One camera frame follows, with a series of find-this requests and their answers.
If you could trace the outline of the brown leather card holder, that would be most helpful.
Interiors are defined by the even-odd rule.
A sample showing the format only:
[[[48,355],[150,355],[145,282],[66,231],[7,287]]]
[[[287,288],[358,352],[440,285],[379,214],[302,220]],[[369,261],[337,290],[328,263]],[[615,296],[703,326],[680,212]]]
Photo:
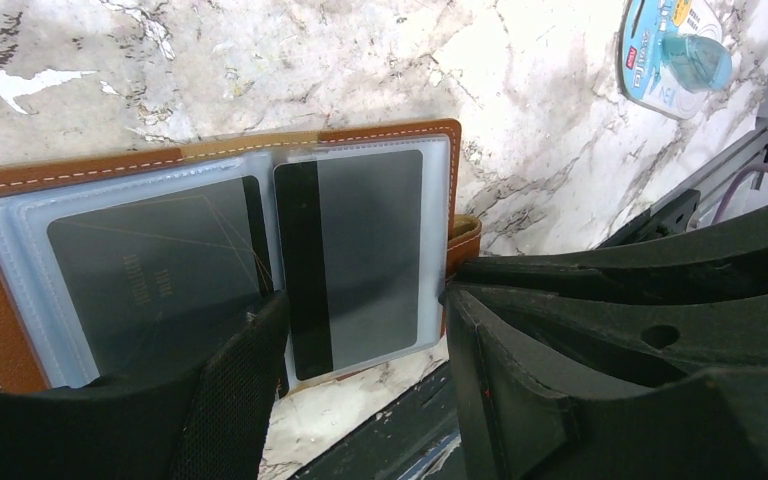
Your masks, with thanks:
[[[476,254],[443,118],[0,166],[0,392],[81,387],[275,291],[279,390],[434,347]]]

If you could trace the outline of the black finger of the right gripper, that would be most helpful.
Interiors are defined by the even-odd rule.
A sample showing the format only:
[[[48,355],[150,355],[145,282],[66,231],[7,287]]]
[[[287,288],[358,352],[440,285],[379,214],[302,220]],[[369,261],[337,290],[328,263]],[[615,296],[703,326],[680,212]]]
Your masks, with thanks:
[[[518,328],[670,361],[768,361],[768,206],[631,245],[474,259],[454,286]]]

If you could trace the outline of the black credit card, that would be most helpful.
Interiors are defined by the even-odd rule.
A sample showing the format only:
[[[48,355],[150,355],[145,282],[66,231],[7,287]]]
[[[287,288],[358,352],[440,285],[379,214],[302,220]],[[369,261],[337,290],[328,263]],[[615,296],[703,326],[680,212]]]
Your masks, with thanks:
[[[199,336],[274,289],[253,176],[57,219],[47,236],[101,375]]]

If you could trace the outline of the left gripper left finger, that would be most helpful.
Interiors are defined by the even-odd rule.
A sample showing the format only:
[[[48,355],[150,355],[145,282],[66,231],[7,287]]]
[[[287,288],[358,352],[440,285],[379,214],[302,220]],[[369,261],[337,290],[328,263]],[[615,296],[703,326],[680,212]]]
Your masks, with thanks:
[[[81,388],[0,393],[0,479],[254,479],[284,367],[277,291]]]

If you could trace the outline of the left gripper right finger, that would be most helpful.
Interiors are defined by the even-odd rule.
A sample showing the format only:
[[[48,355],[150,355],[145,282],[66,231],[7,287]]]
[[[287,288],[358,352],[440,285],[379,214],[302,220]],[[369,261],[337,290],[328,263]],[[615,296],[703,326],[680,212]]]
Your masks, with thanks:
[[[578,363],[470,292],[446,295],[470,479],[768,479],[768,367],[656,388]]]

